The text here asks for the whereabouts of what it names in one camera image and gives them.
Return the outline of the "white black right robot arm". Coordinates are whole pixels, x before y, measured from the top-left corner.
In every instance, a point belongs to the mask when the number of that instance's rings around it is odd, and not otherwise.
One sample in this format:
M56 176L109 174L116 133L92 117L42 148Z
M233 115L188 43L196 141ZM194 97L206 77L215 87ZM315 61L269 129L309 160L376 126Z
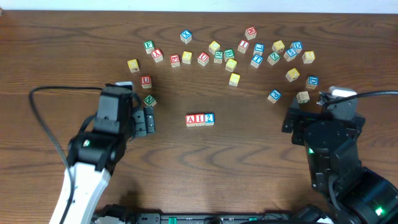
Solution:
M397 223L397 187L359 160L365 119L358 101L320 99L321 113L302 111L294 99L282 125L293 144L305 146L312 189L326 198L335 223Z

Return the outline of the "red A block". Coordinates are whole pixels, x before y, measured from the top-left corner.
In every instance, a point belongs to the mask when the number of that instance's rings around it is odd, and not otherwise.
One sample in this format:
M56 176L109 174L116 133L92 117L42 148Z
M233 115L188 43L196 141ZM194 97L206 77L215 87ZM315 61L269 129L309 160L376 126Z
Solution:
M196 126L195 115L194 114L186 115L185 122L187 127Z

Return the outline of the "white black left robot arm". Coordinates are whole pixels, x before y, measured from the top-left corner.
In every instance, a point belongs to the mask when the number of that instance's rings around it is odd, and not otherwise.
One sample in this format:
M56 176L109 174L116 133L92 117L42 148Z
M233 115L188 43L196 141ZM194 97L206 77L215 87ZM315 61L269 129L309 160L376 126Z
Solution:
M50 223L91 223L97 204L109 184L127 143L155 133L154 109L101 109L83 122L68 145L68 168Z

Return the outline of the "blue 2 block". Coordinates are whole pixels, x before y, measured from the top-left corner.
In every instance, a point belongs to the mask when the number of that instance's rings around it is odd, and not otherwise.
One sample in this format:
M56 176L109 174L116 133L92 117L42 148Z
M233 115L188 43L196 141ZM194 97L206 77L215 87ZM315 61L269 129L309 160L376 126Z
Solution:
M215 123L215 117L213 113L206 113L205 114L205 125L212 126Z

